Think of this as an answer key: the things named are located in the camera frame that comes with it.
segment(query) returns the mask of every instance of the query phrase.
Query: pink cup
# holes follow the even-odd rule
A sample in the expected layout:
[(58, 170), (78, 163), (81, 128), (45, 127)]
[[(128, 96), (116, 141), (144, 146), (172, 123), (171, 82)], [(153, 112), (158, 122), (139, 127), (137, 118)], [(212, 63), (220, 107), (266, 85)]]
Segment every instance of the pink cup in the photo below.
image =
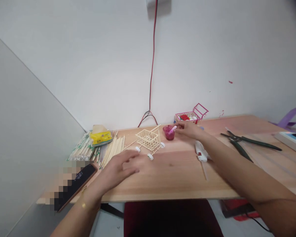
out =
[(172, 125), (167, 125), (162, 128), (162, 130), (164, 131), (164, 134), (165, 134), (165, 138), (169, 141), (172, 141), (174, 139), (174, 131), (172, 131), (170, 133), (172, 128), (173, 128)]

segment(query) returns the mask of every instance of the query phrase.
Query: smartphone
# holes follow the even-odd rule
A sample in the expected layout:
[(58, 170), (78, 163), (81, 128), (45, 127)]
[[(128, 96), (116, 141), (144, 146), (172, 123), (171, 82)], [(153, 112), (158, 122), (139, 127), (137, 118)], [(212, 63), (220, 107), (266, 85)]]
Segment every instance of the smartphone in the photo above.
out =
[(59, 192), (59, 197), (55, 198), (54, 210), (61, 212), (63, 208), (81, 191), (87, 182), (95, 175), (97, 168), (95, 164), (84, 167), (71, 182), (71, 185), (64, 186), (63, 192)]

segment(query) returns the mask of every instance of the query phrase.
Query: pliers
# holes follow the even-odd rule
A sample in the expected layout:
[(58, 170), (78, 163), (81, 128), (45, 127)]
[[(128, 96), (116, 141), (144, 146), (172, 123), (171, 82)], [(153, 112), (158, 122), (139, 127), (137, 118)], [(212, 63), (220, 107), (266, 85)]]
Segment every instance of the pliers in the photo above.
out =
[(231, 135), (231, 136), (228, 136), (226, 134), (223, 134), (221, 133), (220, 135), (223, 135), (224, 137), (227, 137), (229, 140), (230, 140), (230, 143), (237, 149), (237, 151), (240, 153), (240, 155), (242, 155), (244, 158), (248, 159), (249, 161), (253, 162), (249, 155), (246, 153), (246, 151), (242, 148), (242, 146), (240, 146), (240, 144), (238, 144), (238, 142), (241, 142), (241, 141), (245, 141), (245, 142), (249, 142), (249, 143), (252, 143), (252, 144), (255, 144), (255, 145), (259, 145), (259, 146), (263, 146), (263, 147), (266, 147), (266, 148), (271, 148), (271, 149), (274, 149), (274, 150), (278, 150), (278, 151), (282, 151), (281, 148), (277, 147), (277, 146), (274, 146), (274, 145), (271, 145), (271, 144), (268, 144), (268, 143), (264, 143), (264, 142), (259, 142), (259, 141), (256, 141), (256, 140), (252, 140), (252, 139), (249, 139), (249, 138), (246, 138), (246, 137), (238, 137), (236, 135), (234, 135), (231, 131), (229, 131), (227, 129), (227, 132)]

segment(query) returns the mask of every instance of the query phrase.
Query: wooden table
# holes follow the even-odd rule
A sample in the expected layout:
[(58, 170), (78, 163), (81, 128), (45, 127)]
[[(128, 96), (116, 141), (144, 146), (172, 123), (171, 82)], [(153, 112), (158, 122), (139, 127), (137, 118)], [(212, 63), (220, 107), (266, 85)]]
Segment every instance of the wooden table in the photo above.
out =
[[(284, 131), (283, 129), (252, 115), (206, 119), (200, 124), (207, 133), (215, 136), (232, 149), (235, 148), (229, 143), (229, 140), (220, 135), (220, 133), (226, 133), (225, 127), (228, 127), (237, 136), (246, 136), (282, 148), (283, 151), (280, 152), (248, 145), (245, 142), (240, 143), (256, 165), (296, 194), (296, 152), (272, 136), (274, 133)], [(142, 128), (120, 130), (118, 136), (125, 135), (125, 146), (127, 146), (136, 139), (135, 134), (141, 130)], [(154, 160), (150, 161), (147, 157), (148, 149), (142, 147), (140, 156), (126, 164), (139, 167), (140, 172), (107, 192), (103, 196), (102, 202), (239, 198), (237, 192), (217, 173), (217, 168), (212, 161), (203, 164), (198, 161), (194, 140), (176, 134), (173, 141), (168, 141), (165, 139), (162, 126), (160, 127), (160, 135), (161, 141), (166, 145), (165, 148), (154, 154)], [(130, 148), (135, 148), (137, 145), (134, 143)], [(65, 185), (68, 179), (74, 177), (71, 174), (63, 175), (64, 180), (60, 180), (59, 184)], [(50, 204), (53, 194), (53, 192), (46, 192), (37, 201), (37, 204)], [(76, 195), (71, 203), (75, 203), (79, 196), (79, 194)]]

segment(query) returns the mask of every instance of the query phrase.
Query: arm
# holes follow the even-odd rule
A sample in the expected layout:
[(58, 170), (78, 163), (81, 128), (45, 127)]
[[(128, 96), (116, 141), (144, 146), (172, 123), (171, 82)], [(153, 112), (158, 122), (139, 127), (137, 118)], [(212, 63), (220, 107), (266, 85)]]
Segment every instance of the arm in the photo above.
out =
[(112, 157), (105, 169), (86, 188), (51, 236), (89, 236), (96, 214), (100, 209), (102, 196), (127, 177), (139, 172), (136, 167), (123, 169), (122, 166), (124, 162), (138, 155), (137, 151), (127, 150)]
[(219, 173), (259, 212), (275, 236), (296, 236), (296, 195), (258, 166), (190, 121), (176, 132), (200, 141)]

